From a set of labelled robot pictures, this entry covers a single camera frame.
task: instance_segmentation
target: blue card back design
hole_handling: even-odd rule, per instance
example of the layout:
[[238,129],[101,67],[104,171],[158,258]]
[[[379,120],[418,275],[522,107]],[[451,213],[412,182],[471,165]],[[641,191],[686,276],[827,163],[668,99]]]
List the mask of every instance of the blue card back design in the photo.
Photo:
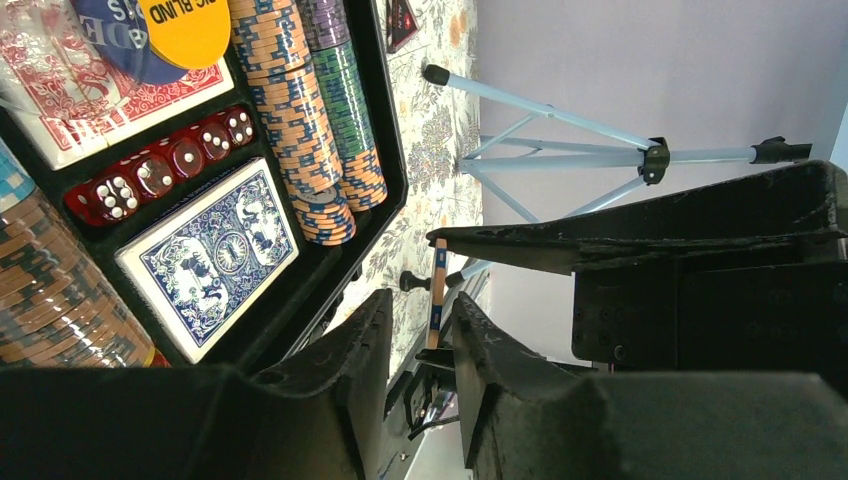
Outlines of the blue card back design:
[[293,251],[271,188],[257,172],[140,256],[198,347]]

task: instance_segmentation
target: yellow button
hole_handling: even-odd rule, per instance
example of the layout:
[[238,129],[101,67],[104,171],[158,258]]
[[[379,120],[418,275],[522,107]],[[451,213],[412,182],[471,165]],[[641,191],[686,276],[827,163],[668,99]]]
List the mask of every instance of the yellow button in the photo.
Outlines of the yellow button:
[[150,46],[185,69],[214,65],[230,43],[226,0],[141,0]]

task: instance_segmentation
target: stack of poker chips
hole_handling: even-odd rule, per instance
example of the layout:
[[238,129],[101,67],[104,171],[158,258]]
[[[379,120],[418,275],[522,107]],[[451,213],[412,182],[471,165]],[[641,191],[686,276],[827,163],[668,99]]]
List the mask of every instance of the stack of poker chips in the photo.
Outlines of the stack of poker chips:
[[140,367],[150,338],[0,141],[0,365]]
[[230,0],[229,7],[233,43],[304,236],[322,245],[350,240],[356,224],[346,202],[340,212],[327,213],[333,215],[328,222],[297,197],[324,196],[343,180],[297,6],[292,0]]
[[354,212],[388,196],[342,0],[297,0]]

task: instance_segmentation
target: black cable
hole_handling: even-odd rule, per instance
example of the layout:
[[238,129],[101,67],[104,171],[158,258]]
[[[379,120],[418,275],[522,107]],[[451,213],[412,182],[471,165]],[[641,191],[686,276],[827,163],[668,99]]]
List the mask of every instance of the black cable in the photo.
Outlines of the black cable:
[[447,425],[447,424],[453,423],[457,420],[459,420],[459,415],[454,415],[452,417],[442,418],[440,420],[433,420],[430,423],[425,423],[424,425],[421,425],[420,427],[416,428],[406,438],[408,438],[409,440],[415,440],[415,437],[417,437],[418,435],[421,435],[421,432],[423,432],[425,430],[428,430],[428,429],[433,428],[433,427],[438,427],[438,426],[441,426],[441,425]]

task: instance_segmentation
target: row of red dice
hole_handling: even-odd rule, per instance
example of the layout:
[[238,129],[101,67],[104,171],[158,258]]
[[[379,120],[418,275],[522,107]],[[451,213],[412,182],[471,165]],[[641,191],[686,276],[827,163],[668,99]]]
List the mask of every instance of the row of red dice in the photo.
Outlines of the row of red dice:
[[247,111],[232,107],[113,164],[66,193],[65,203],[89,225],[120,222],[247,145],[255,134]]

